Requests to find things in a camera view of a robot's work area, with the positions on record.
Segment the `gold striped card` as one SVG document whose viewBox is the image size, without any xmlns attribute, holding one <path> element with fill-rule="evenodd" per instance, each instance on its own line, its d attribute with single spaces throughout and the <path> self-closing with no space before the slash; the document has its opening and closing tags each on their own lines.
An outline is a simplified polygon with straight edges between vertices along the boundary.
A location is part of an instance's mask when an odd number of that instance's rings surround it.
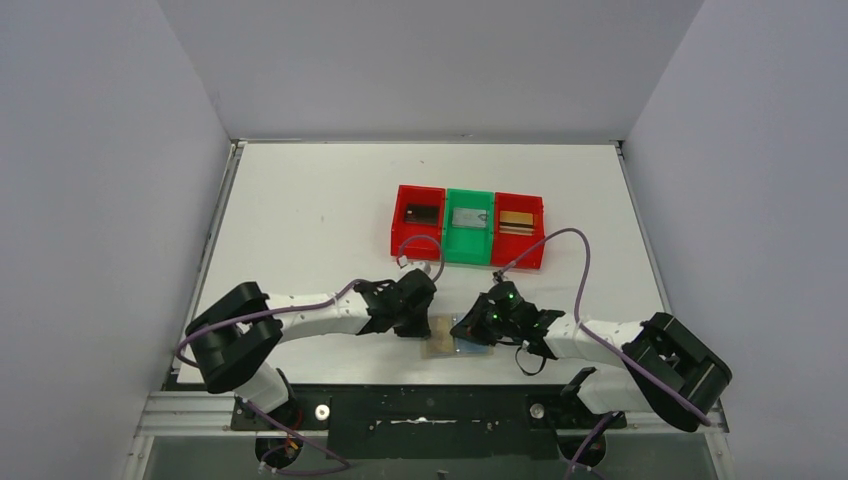
<svg viewBox="0 0 848 480">
<path fill-rule="evenodd" d="M 425 341 L 425 355 L 433 358 L 455 355 L 455 339 L 450 333 L 454 326 L 454 317 L 450 315 L 430 317 L 428 325 L 430 336 Z"/>
</svg>

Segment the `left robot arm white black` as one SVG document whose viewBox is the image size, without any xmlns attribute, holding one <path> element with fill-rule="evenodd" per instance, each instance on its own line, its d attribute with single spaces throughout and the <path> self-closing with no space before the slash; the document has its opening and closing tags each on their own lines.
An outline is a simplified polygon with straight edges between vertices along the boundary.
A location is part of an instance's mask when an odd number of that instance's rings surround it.
<svg viewBox="0 0 848 480">
<path fill-rule="evenodd" d="M 387 331 L 425 338 L 436 292 L 435 281 L 417 267 L 397 279 L 354 279 L 336 293 L 302 297 L 274 296 L 243 282 L 189 323 L 175 355 L 200 371 L 209 393 L 232 392 L 281 427 L 295 416 L 296 400 L 285 375 L 267 361 L 279 344 Z"/>
</svg>

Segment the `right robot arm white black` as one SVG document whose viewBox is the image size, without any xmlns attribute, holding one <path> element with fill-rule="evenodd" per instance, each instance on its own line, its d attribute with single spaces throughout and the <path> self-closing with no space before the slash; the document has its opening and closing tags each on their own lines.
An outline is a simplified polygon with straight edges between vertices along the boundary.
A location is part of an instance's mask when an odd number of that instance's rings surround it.
<svg viewBox="0 0 848 480">
<path fill-rule="evenodd" d="M 641 322 L 581 320 L 540 309 L 511 281 L 478 296 L 456 323 L 457 339 L 494 346 L 508 340 L 545 360 L 583 360 L 592 367 L 565 387 L 564 417 L 578 427 L 610 412 L 652 412 L 694 432 L 732 380 L 729 366 L 675 316 Z"/>
</svg>

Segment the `black credit card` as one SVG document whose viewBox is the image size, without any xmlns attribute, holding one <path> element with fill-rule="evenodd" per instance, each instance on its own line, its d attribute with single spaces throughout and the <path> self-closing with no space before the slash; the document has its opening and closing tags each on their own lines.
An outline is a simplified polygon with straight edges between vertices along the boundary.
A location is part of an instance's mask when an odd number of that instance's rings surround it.
<svg viewBox="0 0 848 480">
<path fill-rule="evenodd" d="M 441 219 L 440 207 L 429 204 L 408 204 L 403 221 L 407 224 L 437 226 Z"/>
</svg>

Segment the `silver credit card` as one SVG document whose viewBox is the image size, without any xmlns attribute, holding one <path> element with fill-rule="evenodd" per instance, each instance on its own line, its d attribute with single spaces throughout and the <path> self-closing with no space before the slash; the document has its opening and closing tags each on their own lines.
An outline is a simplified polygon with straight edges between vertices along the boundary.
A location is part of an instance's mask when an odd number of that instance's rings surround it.
<svg viewBox="0 0 848 480">
<path fill-rule="evenodd" d="M 454 228 L 486 229 L 488 217 L 486 209 L 456 207 L 452 210 L 451 226 Z"/>
</svg>

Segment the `gold credit card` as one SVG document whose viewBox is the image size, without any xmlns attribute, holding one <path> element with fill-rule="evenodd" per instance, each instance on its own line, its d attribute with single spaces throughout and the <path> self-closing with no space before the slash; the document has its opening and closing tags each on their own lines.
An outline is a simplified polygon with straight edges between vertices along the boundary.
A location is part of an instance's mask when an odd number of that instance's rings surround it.
<svg viewBox="0 0 848 480">
<path fill-rule="evenodd" d="M 504 234 L 530 236 L 535 230 L 534 215 L 531 212 L 502 210 L 498 230 Z"/>
</svg>

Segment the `green plastic bin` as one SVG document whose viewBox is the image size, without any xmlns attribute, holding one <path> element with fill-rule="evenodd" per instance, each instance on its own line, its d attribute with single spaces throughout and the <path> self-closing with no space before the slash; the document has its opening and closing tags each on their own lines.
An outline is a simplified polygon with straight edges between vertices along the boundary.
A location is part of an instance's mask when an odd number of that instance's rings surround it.
<svg viewBox="0 0 848 480">
<path fill-rule="evenodd" d="M 495 194 L 448 189 L 444 204 L 442 251 L 449 263 L 489 265 L 494 240 Z"/>
</svg>

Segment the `left red plastic bin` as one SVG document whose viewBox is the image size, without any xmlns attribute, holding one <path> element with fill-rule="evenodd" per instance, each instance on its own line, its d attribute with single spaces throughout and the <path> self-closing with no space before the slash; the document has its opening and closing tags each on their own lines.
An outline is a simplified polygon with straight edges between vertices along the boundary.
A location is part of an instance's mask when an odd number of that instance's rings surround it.
<svg viewBox="0 0 848 480">
<path fill-rule="evenodd" d="M 399 185 L 390 230 L 390 254 L 411 259 L 438 260 L 444 223 L 447 190 L 441 187 Z M 440 207 L 437 226 L 407 224 L 403 221 L 408 204 L 429 204 Z"/>
</svg>

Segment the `red plastic bin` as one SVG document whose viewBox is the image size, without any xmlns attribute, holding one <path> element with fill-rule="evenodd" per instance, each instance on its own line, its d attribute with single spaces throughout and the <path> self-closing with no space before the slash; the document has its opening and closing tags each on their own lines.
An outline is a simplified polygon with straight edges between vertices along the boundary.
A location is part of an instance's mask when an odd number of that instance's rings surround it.
<svg viewBox="0 0 848 480">
<path fill-rule="evenodd" d="M 390 254 L 411 259 L 438 260 L 444 223 L 447 190 L 441 187 L 399 185 L 390 230 Z M 440 207 L 437 226 L 407 224 L 403 221 L 408 204 L 429 204 Z"/>
<path fill-rule="evenodd" d="M 545 237 L 544 202 L 539 196 L 496 192 L 494 206 L 491 264 L 502 267 L 518 258 Z M 534 233 L 530 236 L 501 233 L 498 230 L 498 219 L 502 210 L 531 212 L 535 218 Z"/>
</svg>

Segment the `right red plastic bin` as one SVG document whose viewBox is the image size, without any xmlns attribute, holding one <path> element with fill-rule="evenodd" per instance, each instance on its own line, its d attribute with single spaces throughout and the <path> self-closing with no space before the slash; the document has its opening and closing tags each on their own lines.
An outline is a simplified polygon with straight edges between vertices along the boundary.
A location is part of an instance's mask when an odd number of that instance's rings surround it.
<svg viewBox="0 0 848 480">
<path fill-rule="evenodd" d="M 544 202 L 539 196 L 496 192 L 494 206 L 491 264 L 502 267 L 518 258 L 545 237 Z M 498 219 L 502 210 L 531 212 L 535 218 L 534 233 L 530 236 L 501 233 L 498 230 Z"/>
</svg>

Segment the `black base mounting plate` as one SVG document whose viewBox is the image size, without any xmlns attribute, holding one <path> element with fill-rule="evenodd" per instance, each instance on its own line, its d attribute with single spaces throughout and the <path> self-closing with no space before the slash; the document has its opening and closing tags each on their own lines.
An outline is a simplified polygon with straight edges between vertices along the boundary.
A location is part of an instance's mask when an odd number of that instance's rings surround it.
<svg viewBox="0 0 848 480">
<path fill-rule="evenodd" d="M 276 420 L 349 460 L 553 460 L 600 421 L 572 385 L 296 383 Z"/>
</svg>

